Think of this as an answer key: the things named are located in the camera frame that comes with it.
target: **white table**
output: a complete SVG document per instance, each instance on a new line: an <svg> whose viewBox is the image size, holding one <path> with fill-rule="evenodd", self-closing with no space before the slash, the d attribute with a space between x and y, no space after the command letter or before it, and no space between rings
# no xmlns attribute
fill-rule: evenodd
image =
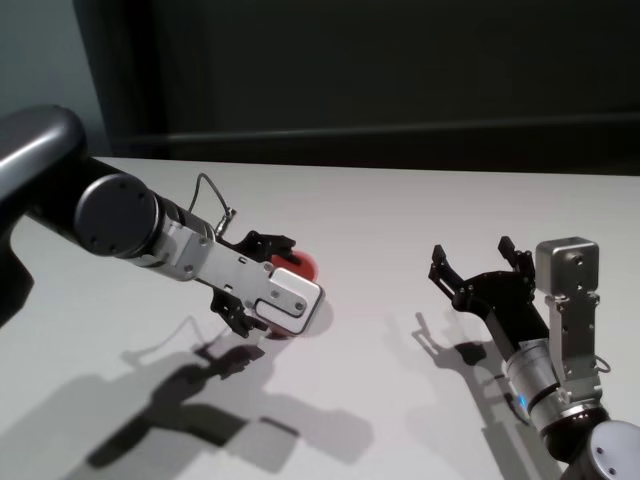
<svg viewBox="0 0 640 480"><path fill-rule="evenodd" d="M250 229L296 239L319 264L326 305L309 335L252 336L262 358L185 399L221 425L244 425L221 446L155 428L96 470L85 458L156 387L205 364L194 346L218 337L219 356L243 340L209 311L204 286L93 257L23 220L13 243L36 285L0 330L2 479L545 478L534 463L557 477L502 399L495 350L469 366L452 349L490 340L481 321L455 314L427 279L436 243L463 276L506 269L496 250L504 234L523 249L571 235L600 244L597 349L613 366L604 402L640 424L640 178L109 163L182 205L208 173L240 212L228 239ZM220 216L206 188L196 213ZM417 314L440 350L412 335Z"/></svg>

